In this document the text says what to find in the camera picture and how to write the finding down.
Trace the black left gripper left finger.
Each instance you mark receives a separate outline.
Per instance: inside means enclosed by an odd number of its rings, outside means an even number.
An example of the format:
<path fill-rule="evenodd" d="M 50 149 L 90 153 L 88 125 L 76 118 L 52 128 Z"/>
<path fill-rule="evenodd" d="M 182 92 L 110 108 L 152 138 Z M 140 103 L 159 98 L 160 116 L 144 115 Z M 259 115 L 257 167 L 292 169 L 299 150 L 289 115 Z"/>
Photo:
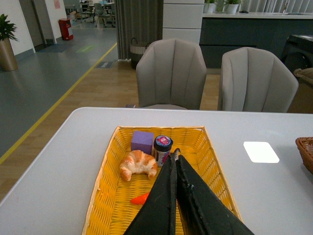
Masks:
<path fill-rule="evenodd" d="M 174 235 L 176 233 L 177 167 L 170 155 L 147 197 L 124 234 Z"/>

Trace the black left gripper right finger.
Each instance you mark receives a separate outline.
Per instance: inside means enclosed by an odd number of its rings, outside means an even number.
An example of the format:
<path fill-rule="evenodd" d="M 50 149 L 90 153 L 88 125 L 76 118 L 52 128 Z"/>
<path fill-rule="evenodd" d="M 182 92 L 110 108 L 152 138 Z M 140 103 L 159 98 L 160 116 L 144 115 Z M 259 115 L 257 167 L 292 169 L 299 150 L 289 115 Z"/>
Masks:
<path fill-rule="evenodd" d="M 215 195 L 187 159 L 179 154 L 177 202 L 185 235 L 252 235 L 253 232 Z"/>

